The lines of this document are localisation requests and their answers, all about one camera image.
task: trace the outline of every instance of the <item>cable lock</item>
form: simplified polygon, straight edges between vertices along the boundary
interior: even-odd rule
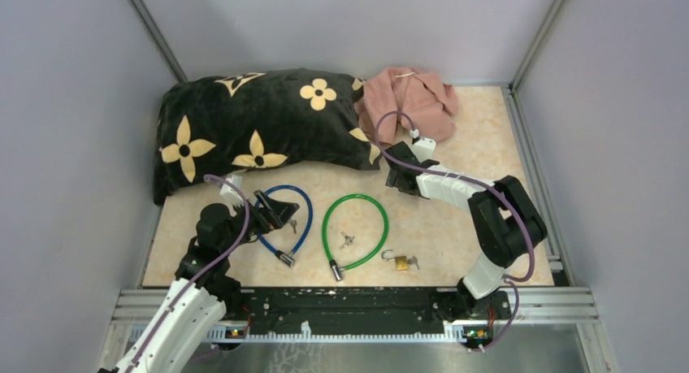
[[[377,246],[373,248],[373,250],[368,253],[366,256],[363,258],[350,263],[349,265],[338,267],[337,262],[335,259],[332,258],[332,253],[330,252],[330,246],[327,243],[327,222],[330,220],[330,216],[332,215],[332,212],[337,208],[342,202],[348,201],[348,200],[353,200],[353,199],[360,199],[360,200],[366,200],[370,202],[371,204],[375,205],[376,208],[378,208],[378,211],[380,214],[383,216],[383,235],[380,237],[380,241],[378,242]],[[332,274],[335,276],[335,280],[337,281],[342,281],[342,271],[345,270],[352,270],[355,267],[361,266],[362,264],[366,263],[369,259],[373,258],[381,248],[383,248],[383,244],[385,243],[385,240],[388,239],[388,230],[389,230],[389,222],[388,222],[388,214],[385,213],[385,209],[383,208],[382,205],[380,205],[380,202],[377,202],[374,198],[369,197],[365,194],[349,194],[344,197],[341,197],[337,201],[333,202],[332,205],[330,205],[330,208],[327,209],[327,212],[325,213],[325,217],[323,218],[323,229],[321,230],[321,237],[323,238],[323,249],[325,250],[325,256],[327,257],[328,264],[332,270]]]

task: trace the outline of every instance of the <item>blue cable lock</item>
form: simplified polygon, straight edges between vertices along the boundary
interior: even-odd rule
[[[293,192],[297,192],[299,193],[299,195],[301,195],[302,198],[304,198],[304,201],[306,201],[306,208],[309,211],[309,216],[306,220],[306,227],[304,228],[304,232],[301,233],[299,240],[294,245],[294,247],[292,247],[292,250],[290,250],[289,253],[284,253],[283,251],[280,251],[273,247],[270,243],[268,243],[268,241],[265,237],[263,237],[263,235],[257,234],[257,236],[261,243],[268,250],[270,250],[280,261],[282,261],[289,267],[293,267],[295,260],[292,256],[297,253],[297,250],[299,250],[301,245],[304,243],[304,240],[306,239],[306,236],[309,234],[309,230],[311,229],[311,222],[314,221],[314,207],[311,205],[311,200],[309,199],[309,196],[306,195],[306,192],[304,192],[304,190],[301,190],[297,186],[292,186],[290,184],[279,184],[266,190],[265,194],[271,194],[280,190],[292,190]]]

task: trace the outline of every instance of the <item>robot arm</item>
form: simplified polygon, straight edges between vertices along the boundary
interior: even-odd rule
[[[386,185],[410,195],[441,200],[471,213],[482,253],[458,283],[457,291],[461,300],[466,302],[466,309],[473,310],[481,299],[501,286],[507,268],[527,252],[527,243],[514,217],[502,215],[502,204],[492,193],[477,184],[446,176],[455,171],[431,159],[435,145],[431,139],[418,137],[411,147],[400,142],[390,147],[388,153],[401,161],[445,176],[421,173],[388,161],[390,172]],[[548,234],[545,223],[519,180],[506,176],[495,182],[480,181],[493,186],[514,206],[534,246],[545,239]]]
[[[187,284],[202,268],[229,248],[242,229],[246,211],[249,212],[249,226],[242,243],[248,242],[257,233],[266,234],[282,228],[299,209],[299,205],[276,201],[258,190],[254,195],[262,206],[249,205],[249,209],[246,209],[237,205],[241,202],[232,199],[232,192],[226,192],[221,193],[233,205],[235,215],[232,216],[229,208],[220,203],[210,204],[201,211],[196,226],[197,235],[189,242],[187,254],[180,262],[175,273],[176,280],[170,286],[164,303],[136,344],[115,365],[115,369],[101,369],[98,373],[178,373],[219,320],[239,319],[239,315],[246,314],[241,309],[240,282],[225,275],[230,268],[228,260],[212,267],[192,287],[187,288]],[[145,347],[144,353],[135,361],[141,347]]]

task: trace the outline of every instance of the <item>black pillow with yellow flower pattern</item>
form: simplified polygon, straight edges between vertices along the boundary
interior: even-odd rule
[[[162,100],[154,201],[205,174],[302,160],[378,170],[379,150],[358,127],[362,80],[298,68],[180,83]]]

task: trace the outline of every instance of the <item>yellow flower pattern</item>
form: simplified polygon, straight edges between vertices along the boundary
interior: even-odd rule
[[[364,83],[366,83],[365,80],[359,79],[359,78],[354,78],[354,83],[352,83],[352,90],[357,91],[361,87],[363,87]]]
[[[317,78],[311,82],[311,85],[305,85],[299,90],[299,95],[304,99],[311,100],[311,109],[315,111],[322,111],[325,109],[326,101],[335,101],[337,93],[335,90],[327,87],[327,82],[324,79]]]
[[[215,83],[220,83],[227,87],[227,91],[230,92],[230,98],[235,96],[236,91],[243,85],[245,85],[250,80],[256,79],[261,75],[266,75],[265,72],[248,72],[244,75],[230,76],[225,79],[216,80]]]
[[[370,153],[368,155],[368,161],[370,162],[370,164],[373,164],[375,159],[378,158],[378,155],[380,155],[380,149],[378,148],[378,146],[368,141],[368,138],[366,137],[364,131],[362,131],[361,128],[354,128],[351,131],[349,131],[349,134],[357,140],[365,141],[366,143],[370,144]]]
[[[237,155],[232,164],[240,167],[268,168],[278,167],[287,160],[287,156],[282,154],[264,154],[263,141],[258,131],[253,131],[253,135],[251,135],[249,151],[251,151],[251,155]]]
[[[205,155],[208,151],[215,148],[215,144],[208,140],[196,139],[190,141],[192,131],[189,127],[187,116],[182,117],[180,125],[177,127],[177,142],[160,149],[162,160],[165,163],[180,161],[182,173],[189,183],[193,182],[196,176],[196,164],[193,159]]]

